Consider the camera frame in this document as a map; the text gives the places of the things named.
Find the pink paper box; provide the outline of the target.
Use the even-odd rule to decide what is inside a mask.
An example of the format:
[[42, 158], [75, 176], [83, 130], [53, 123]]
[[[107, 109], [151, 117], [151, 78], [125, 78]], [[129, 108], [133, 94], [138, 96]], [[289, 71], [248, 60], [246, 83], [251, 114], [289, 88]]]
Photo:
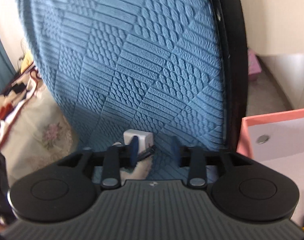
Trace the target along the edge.
[[256, 81], [262, 72], [260, 63], [252, 49], [248, 49], [248, 77], [249, 81]]

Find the pink white cardboard box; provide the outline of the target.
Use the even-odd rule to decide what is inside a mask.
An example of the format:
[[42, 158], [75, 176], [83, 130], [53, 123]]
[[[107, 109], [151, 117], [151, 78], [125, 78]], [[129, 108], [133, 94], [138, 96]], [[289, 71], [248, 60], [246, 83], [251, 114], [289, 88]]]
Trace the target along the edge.
[[292, 220], [304, 218], [304, 108], [243, 118], [238, 152], [292, 179], [300, 200]]

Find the blue textured sofa cover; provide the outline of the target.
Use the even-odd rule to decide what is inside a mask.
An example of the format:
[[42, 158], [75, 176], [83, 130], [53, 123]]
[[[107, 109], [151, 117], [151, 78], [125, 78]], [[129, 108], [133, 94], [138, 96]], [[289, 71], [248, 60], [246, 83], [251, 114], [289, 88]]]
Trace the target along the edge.
[[186, 180], [171, 140], [225, 144], [225, 86], [210, 0], [16, 0], [36, 66], [79, 135], [103, 151], [151, 132], [151, 180]]

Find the cream floral lace cloth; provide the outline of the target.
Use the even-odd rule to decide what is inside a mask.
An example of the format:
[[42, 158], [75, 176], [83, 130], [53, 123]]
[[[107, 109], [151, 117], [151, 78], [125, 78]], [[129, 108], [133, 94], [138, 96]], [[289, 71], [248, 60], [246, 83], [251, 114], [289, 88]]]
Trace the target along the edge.
[[10, 185], [74, 152], [79, 142], [46, 85], [19, 106], [12, 126], [1, 123], [0, 129], [0, 152]]

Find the white charger adapter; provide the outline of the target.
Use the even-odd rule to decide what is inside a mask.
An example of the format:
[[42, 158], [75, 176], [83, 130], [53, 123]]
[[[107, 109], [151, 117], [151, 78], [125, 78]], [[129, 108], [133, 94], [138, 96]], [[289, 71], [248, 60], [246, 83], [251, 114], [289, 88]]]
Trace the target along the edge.
[[154, 135], [151, 132], [128, 129], [123, 133], [126, 146], [130, 147], [131, 166], [151, 156], [155, 151]]

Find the patterned red white blanket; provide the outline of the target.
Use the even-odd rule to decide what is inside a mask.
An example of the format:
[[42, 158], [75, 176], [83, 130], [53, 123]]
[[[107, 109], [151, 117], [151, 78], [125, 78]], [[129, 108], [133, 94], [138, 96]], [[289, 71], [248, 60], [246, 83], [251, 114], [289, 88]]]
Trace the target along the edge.
[[7, 141], [23, 107], [32, 99], [41, 83], [38, 69], [31, 67], [0, 95], [0, 149]]

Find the black sofa frame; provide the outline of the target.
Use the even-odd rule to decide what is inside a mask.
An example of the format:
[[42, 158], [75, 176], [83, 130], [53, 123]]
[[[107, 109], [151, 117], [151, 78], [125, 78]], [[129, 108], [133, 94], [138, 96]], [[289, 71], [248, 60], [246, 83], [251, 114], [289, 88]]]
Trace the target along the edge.
[[211, 0], [220, 38], [226, 103], [228, 151], [236, 152], [248, 95], [248, 56], [245, 22], [240, 0]]

